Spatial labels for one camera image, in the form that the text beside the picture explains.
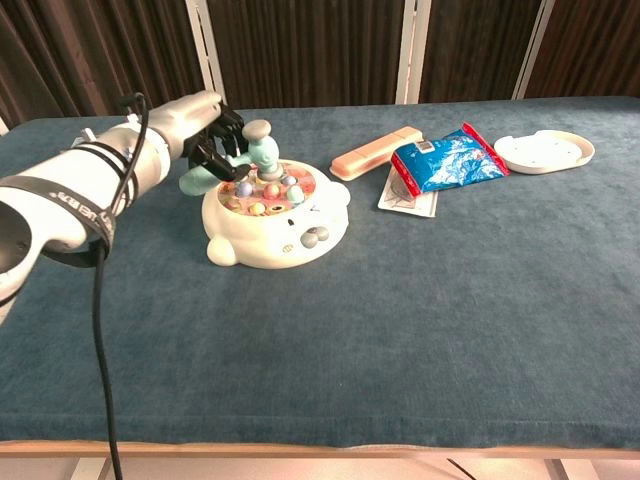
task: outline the black strap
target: black strap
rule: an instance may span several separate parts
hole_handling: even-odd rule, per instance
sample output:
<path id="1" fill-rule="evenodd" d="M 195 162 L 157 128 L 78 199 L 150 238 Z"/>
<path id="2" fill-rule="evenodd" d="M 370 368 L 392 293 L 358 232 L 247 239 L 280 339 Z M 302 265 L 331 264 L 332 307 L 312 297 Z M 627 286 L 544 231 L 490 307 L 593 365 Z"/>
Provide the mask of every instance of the black strap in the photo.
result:
<path id="1" fill-rule="evenodd" d="M 90 145 L 90 144 L 83 144 L 83 145 L 76 145 L 75 147 L 73 147 L 74 150 L 82 150 L 83 152 L 89 152 L 94 154 L 95 156 L 99 157 L 102 161 L 104 161 L 104 163 L 106 163 L 107 165 L 109 165 L 111 167 L 111 169 L 116 173 L 116 175 L 118 175 L 118 178 L 120 178 L 120 181 L 122 181 L 122 179 L 124 179 L 124 172 L 120 169 L 120 167 L 118 167 L 115 162 L 113 160 L 111 160 L 107 155 L 105 155 L 104 153 L 98 151 L 98 150 L 94 150 L 93 148 L 89 148 L 86 147 L 85 145 Z M 124 204 L 128 207 L 131 206 L 131 204 L 133 203 L 133 201 L 131 200 L 130 196 L 129 196 L 129 189 L 126 188 L 124 190 Z"/>
<path id="2" fill-rule="evenodd" d="M 128 166 L 129 163 L 131 162 L 130 158 L 125 157 L 122 153 L 117 151 L 111 145 L 107 145 L 106 143 L 102 143 L 102 142 L 98 142 L 98 141 L 91 142 L 91 145 L 95 145 L 96 147 L 100 147 L 103 150 L 106 150 L 111 155 L 113 155 L 118 160 L 120 160 L 122 162 L 122 165 L 124 165 L 124 166 Z M 133 172 L 131 172 L 131 181 L 133 182 L 133 198 L 131 199 L 131 204 L 129 206 L 133 205 L 133 202 L 135 202 L 137 200 L 138 191 L 140 190 L 140 187 L 138 186 L 138 176 L 136 175 L 136 171 L 135 170 Z"/>
<path id="3" fill-rule="evenodd" d="M 80 221 L 90 231 L 96 233 L 106 244 L 105 257 L 113 245 L 116 230 L 116 219 L 111 210 L 103 210 L 88 198 L 69 190 L 59 183 L 43 178 L 16 175 L 0 180 L 0 187 L 17 188 L 24 190 L 61 206 Z M 89 250 L 85 252 L 56 252 L 46 247 L 44 253 L 49 258 L 74 267 L 88 268 L 96 264 L 96 251 L 98 241 L 89 244 Z"/>
<path id="4" fill-rule="evenodd" d="M 93 148 L 87 148 L 87 145 L 94 145 L 98 148 L 101 148 L 102 150 L 105 150 L 107 152 L 109 152 L 111 155 L 113 155 L 114 157 L 116 157 L 118 160 L 120 160 L 120 162 L 122 162 L 123 168 L 126 170 L 126 167 L 129 165 L 129 159 L 127 157 L 125 157 L 122 153 L 120 153 L 118 150 L 116 150 L 115 148 L 113 148 L 111 145 L 107 145 L 106 143 L 102 143 L 102 142 L 82 142 L 79 143 L 78 145 L 76 145 L 75 147 L 73 147 L 74 149 L 78 149 L 78 150 L 83 150 L 85 152 L 89 152 L 89 153 L 93 153 L 94 155 L 96 155 L 98 158 L 104 160 L 117 174 L 118 176 L 120 176 L 120 180 L 122 180 L 124 178 L 124 171 L 121 170 L 115 163 L 113 163 L 113 161 L 104 153 L 100 152 L 99 150 L 93 149 Z M 125 205 L 127 206 L 127 208 L 129 208 L 131 205 L 133 205 L 133 203 L 136 201 L 136 199 L 138 198 L 138 192 L 140 190 L 140 186 L 138 184 L 138 176 L 136 175 L 136 172 L 133 171 L 131 173 L 131 182 L 133 183 L 133 195 L 130 197 L 129 196 L 129 188 L 125 189 Z"/>

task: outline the red bag edge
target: red bag edge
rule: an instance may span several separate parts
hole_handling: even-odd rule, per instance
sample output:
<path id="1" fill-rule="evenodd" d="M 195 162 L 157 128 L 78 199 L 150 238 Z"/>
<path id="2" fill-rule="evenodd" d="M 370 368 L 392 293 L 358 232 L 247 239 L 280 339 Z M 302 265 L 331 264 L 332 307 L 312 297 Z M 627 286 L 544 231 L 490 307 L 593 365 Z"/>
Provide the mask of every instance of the red bag edge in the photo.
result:
<path id="1" fill-rule="evenodd" d="M 500 171 L 502 173 L 504 173 L 505 176 L 509 175 L 511 172 L 509 171 L 509 168 L 507 167 L 507 164 L 504 162 L 504 160 L 500 157 L 500 155 L 498 155 L 496 153 L 496 151 L 493 149 L 493 147 L 491 145 L 489 145 L 487 143 L 487 141 L 482 138 L 482 135 L 480 135 L 475 128 L 473 128 L 473 125 L 471 125 L 470 123 L 463 123 L 462 124 L 462 131 L 471 135 L 474 140 L 476 142 L 478 142 L 480 145 L 482 145 L 482 147 L 489 152 L 489 156 L 491 156 L 491 159 L 493 160 L 493 162 L 498 166 L 498 168 L 500 169 Z"/>
<path id="2" fill-rule="evenodd" d="M 393 155 L 391 155 L 391 163 L 395 167 L 398 174 L 404 180 L 404 183 L 407 185 L 407 188 L 409 189 L 409 193 L 414 197 L 417 197 L 418 195 L 420 195 L 422 193 L 420 191 L 420 187 L 418 186 L 416 181 L 413 179 L 413 177 L 409 173 L 409 169 L 407 169 L 404 162 L 400 159 L 400 157 L 398 157 L 396 152 L 393 152 Z"/>

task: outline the blue snack bag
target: blue snack bag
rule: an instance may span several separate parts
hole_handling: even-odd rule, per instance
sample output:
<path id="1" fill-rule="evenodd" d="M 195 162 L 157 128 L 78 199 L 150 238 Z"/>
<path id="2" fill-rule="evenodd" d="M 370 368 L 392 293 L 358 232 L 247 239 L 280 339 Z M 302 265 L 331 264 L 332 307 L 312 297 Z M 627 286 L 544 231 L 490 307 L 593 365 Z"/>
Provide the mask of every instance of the blue snack bag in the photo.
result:
<path id="1" fill-rule="evenodd" d="M 468 123 L 440 140 L 403 145 L 391 162 L 414 197 L 509 175 L 504 161 Z"/>

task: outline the table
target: table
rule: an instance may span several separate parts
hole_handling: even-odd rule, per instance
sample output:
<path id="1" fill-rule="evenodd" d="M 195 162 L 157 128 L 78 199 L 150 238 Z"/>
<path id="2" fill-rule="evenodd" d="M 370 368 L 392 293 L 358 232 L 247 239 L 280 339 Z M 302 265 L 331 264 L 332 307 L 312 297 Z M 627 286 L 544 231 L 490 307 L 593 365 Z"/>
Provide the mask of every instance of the table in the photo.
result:
<path id="1" fill-rule="evenodd" d="M 388 172 L 379 168 L 347 183 L 343 241 L 279 271 L 208 262 L 201 199 L 180 194 L 186 161 L 175 164 L 119 219 L 107 264 L 121 441 L 637 454 L 640 100 L 242 115 L 272 123 L 283 158 L 325 172 L 403 125 L 438 138 L 463 121 L 490 142 L 568 130 L 596 154 L 572 171 L 441 192 L 433 220 L 379 211 Z M 0 140 L 0 175 L 68 147 L 81 127 L 119 121 L 21 125 Z M 0 440 L 27 442 L 5 452 L 105 438 L 91 287 L 91 271 L 43 258 L 0 328 Z"/>

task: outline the black cable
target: black cable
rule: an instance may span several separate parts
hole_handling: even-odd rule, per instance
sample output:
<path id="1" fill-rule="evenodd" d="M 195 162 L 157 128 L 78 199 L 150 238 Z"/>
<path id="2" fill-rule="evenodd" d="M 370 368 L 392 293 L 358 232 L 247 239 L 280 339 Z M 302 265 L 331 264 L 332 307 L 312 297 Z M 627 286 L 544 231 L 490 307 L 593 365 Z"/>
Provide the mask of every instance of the black cable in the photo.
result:
<path id="1" fill-rule="evenodd" d="M 456 467 L 458 470 L 460 470 L 462 473 L 464 473 L 467 477 L 469 477 L 471 480 L 478 480 L 476 477 L 474 477 L 473 475 L 471 475 L 469 472 L 467 472 L 464 468 L 462 468 L 460 465 L 458 465 L 452 458 L 447 458 L 447 461 L 453 465 L 454 467 Z"/>
<path id="2" fill-rule="evenodd" d="M 100 324 L 100 300 L 102 297 L 102 279 L 104 277 L 104 240 L 100 240 L 97 246 L 96 272 L 93 282 L 93 306 L 92 306 L 92 326 L 93 344 L 100 366 L 100 379 L 102 380 L 102 390 L 104 392 L 104 403 L 107 410 L 107 436 L 109 438 L 109 451 L 111 453 L 111 463 L 113 474 L 116 480 L 122 480 L 122 469 L 120 468 L 120 455 L 118 454 L 118 443 L 116 441 L 116 425 L 113 415 L 113 396 L 111 393 L 111 381 L 109 380 L 109 369 L 107 368 L 107 356 L 104 352 L 102 341 L 102 326 Z"/>
<path id="3" fill-rule="evenodd" d="M 111 210 L 113 214 L 116 214 L 116 209 L 118 208 L 118 204 L 120 203 L 120 197 L 124 193 L 127 188 L 127 184 L 129 180 L 131 180 L 131 176 L 133 175 L 133 170 L 136 168 L 136 164 L 138 163 L 138 157 L 140 156 L 140 151 L 142 150 L 142 146 L 144 145 L 144 138 L 147 134 L 147 126 L 149 125 L 149 110 L 147 109 L 147 102 L 144 98 L 144 95 L 141 93 L 134 94 L 134 98 L 136 102 L 140 104 L 140 133 L 138 134 L 138 139 L 136 140 L 136 146 L 133 149 L 133 155 L 131 156 L 131 163 L 129 163 L 127 167 L 127 171 L 125 173 L 124 178 L 120 181 L 120 185 L 118 190 L 116 190 L 116 195 L 113 197 L 113 202 L 111 203 Z"/>
<path id="4" fill-rule="evenodd" d="M 127 166 L 127 170 L 120 180 L 116 194 L 113 197 L 111 203 L 111 211 L 116 214 L 120 198 L 127 188 L 127 184 L 133 175 L 133 171 L 138 163 L 138 157 L 142 151 L 144 145 L 145 135 L 147 133 L 147 126 L 149 124 L 149 110 L 147 109 L 147 103 L 144 95 L 136 93 L 132 97 L 137 103 L 140 104 L 142 121 L 140 124 L 140 133 L 136 140 L 136 145 L 131 155 L 131 161 Z M 102 298 L 102 280 L 104 278 L 104 261 L 106 255 L 106 245 L 104 240 L 100 240 L 97 243 L 97 259 L 96 259 L 96 271 L 93 283 L 93 305 L 92 305 L 92 327 L 93 327 L 93 343 L 96 350 L 96 357 L 98 358 L 98 366 L 100 367 L 100 379 L 102 381 L 102 390 L 104 392 L 104 403 L 107 414 L 107 437 L 109 439 L 109 452 L 111 454 L 111 463 L 113 465 L 113 473 L 116 480 L 122 480 L 122 468 L 120 466 L 120 454 L 118 453 L 118 441 L 116 437 L 116 422 L 115 415 L 113 413 L 113 394 L 111 392 L 111 380 L 109 379 L 109 369 L 107 368 L 107 356 L 104 351 L 104 342 L 102 340 L 102 325 L 100 318 L 100 301 Z"/>

